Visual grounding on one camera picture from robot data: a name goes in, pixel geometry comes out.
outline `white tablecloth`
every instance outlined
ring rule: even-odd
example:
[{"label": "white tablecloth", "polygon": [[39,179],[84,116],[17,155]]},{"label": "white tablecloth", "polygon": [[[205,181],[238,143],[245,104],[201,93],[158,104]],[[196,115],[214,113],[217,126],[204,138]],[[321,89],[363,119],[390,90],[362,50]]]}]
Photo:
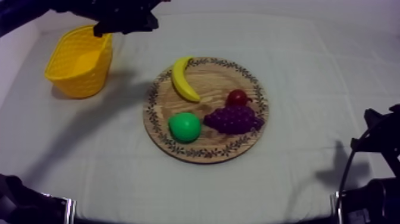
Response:
[{"label": "white tablecloth", "polygon": [[[400,42],[357,27],[253,14],[160,17],[152,33],[115,35],[107,85],[64,98],[43,71],[66,30],[42,35],[0,110],[0,172],[78,201],[77,214],[126,223],[277,223],[330,214],[363,112],[399,102]],[[262,138],[226,163],[169,157],[142,121],[143,95],[175,59],[221,57],[265,87]],[[357,154],[348,180],[391,175]]]}]

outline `grape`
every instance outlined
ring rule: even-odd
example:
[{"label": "grape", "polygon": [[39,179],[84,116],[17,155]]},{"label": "grape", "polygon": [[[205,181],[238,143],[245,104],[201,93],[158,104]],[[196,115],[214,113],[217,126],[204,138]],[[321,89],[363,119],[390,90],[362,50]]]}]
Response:
[{"label": "grape", "polygon": [[255,117],[254,110],[247,106],[233,105],[218,108],[204,117],[204,125],[216,129],[220,133],[230,135],[243,134],[252,128],[260,130],[263,119]]}]

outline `plastic fruit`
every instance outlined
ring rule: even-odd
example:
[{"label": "plastic fruit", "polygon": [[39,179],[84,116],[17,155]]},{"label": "plastic fruit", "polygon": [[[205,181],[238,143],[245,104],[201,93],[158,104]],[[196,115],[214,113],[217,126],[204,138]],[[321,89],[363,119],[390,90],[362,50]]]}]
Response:
[{"label": "plastic fruit", "polygon": [[200,102],[200,96],[189,85],[185,78],[186,66],[191,58],[192,57],[179,58],[175,62],[174,66],[172,67],[172,83],[181,97],[188,101]]},{"label": "plastic fruit", "polygon": [[228,98],[226,99],[226,105],[231,106],[231,105],[242,105],[246,106],[247,101],[251,101],[250,98],[247,97],[247,94],[245,91],[241,89],[235,89],[234,91],[231,91],[228,95]]},{"label": "plastic fruit", "polygon": [[254,110],[247,106],[218,108],[204,117],[204,125],[220,133],[238,135],[260,130],[264,120],[255,116]]},{"label": "plastic fruit", "polygon": [[192,142],[201,132],[201,122],[192,113],[175,114],[168,120],[172,136],[180,142]]}]

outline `green fruit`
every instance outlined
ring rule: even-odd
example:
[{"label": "green fruit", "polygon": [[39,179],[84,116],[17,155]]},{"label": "green fruit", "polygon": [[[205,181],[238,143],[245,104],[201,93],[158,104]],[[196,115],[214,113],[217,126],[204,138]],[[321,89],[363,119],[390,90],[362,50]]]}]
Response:
[{"label": "green fruit", "polygon": [[192,113],[179,113],[168,120],[172,136],[180,142],[192,142],[201,132],[200,120]]}]

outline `banana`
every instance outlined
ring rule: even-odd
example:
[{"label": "banana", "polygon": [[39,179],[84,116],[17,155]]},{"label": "banana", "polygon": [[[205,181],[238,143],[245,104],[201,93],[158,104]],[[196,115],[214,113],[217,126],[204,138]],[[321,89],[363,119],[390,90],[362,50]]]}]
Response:
[{"label": "banana", "polygon": [[172,83],[178,93],[188,101],[200,102],[200,96],[185,79],[185,69],[192,57],[179,58],[172,67]]}]

